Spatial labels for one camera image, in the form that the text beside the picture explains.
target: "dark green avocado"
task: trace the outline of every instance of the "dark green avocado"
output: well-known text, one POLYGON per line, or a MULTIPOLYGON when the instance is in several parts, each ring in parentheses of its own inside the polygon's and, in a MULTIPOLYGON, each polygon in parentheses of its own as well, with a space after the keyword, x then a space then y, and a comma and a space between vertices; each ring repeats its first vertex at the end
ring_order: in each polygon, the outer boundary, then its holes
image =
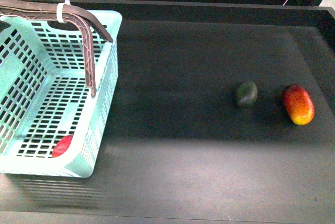
POLYGON ((249 107, 256 102, 257 95, 256 84, 253 81, 246 81, 236 89, 234 101, 238 107, 249 107))

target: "light blue basket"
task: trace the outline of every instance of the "light blue basket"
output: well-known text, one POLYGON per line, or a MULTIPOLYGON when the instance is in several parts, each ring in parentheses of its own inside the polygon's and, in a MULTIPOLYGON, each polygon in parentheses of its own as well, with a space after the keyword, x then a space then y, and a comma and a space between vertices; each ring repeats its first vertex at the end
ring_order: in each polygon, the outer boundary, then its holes
POLYGON ((85 87, 79 31, 46 21, 0 17, 0 172, 89 177, 94 169, 117 76, 116 37, 122 17, 91 11, 114 43, 93 32, 97 94, 85 87), (69 149, 55 145, 73 135, 69 149))

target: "basket slot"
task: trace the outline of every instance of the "basket slot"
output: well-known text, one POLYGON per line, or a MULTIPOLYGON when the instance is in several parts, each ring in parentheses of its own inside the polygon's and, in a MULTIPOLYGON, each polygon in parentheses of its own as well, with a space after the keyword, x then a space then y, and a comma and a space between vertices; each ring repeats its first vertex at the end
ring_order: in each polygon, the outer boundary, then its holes
POLYGON ((74 134, 87 92, 85 78, 56 77, 17 156, 51 158, 54 146, 74 134))
POLYGON ((83 157, 88 160, 88 163, 92 166, 98 155, 100 147, 100 139, 102 138, 106 121, 109 113, 110 103, 114 94, 116 79, 118 76, 117 70, 117 58, 116 48, 110 52, 109 62, 107 64, 110 69, 105 68, 103 73, 104 86, 101 86, 100 92, 104 93, 104 99, 101 101, 99 114, 97 120, 93 120, 90 123, 90 128, 85 136, 85 145, 82 153, 83 157))
POLYGON ((48 72, 16 29, 2 43, 0 59, 0 79, 5 92, 0 94, 0 153, 3 153, 48 72))
MULTIPOLYGON (((46 21, 31 22, 31 25, 57 69, 84 69, 83 41, 79 31, 54 29, 46 21)), ((95 31, 92 35, 94 58, 97 63, 105 41, 95 31)))

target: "black table surface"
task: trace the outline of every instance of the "black table surface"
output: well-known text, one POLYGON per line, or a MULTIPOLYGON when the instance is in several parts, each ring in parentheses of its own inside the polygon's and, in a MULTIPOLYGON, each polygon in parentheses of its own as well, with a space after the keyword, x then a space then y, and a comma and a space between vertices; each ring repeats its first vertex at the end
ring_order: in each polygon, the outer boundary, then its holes
POLYGON ((313 26, 125 19, 93 175, 0 175, 2 223, 333 223, 333 58, 313 26), (245 80, 259 98, 236 108, 245 80), (280 103, 290 83, 306 126, 280 103))

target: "red fruit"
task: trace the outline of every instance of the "red fruit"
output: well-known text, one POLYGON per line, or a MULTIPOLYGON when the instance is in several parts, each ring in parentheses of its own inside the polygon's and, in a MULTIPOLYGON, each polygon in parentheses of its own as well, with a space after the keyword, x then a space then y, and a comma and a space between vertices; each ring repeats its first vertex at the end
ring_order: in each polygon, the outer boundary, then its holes
POLYGON ((291 84, 282 92, 283 104, 296 125, 306 125, 314 118, 314 104, 308 92, 299 84, 291 84))
POLYGON ((53 148, 52 157, 56 158, 62 155, 69 148, 73 135, 67 135, 59 141, 56 146, 53 148))

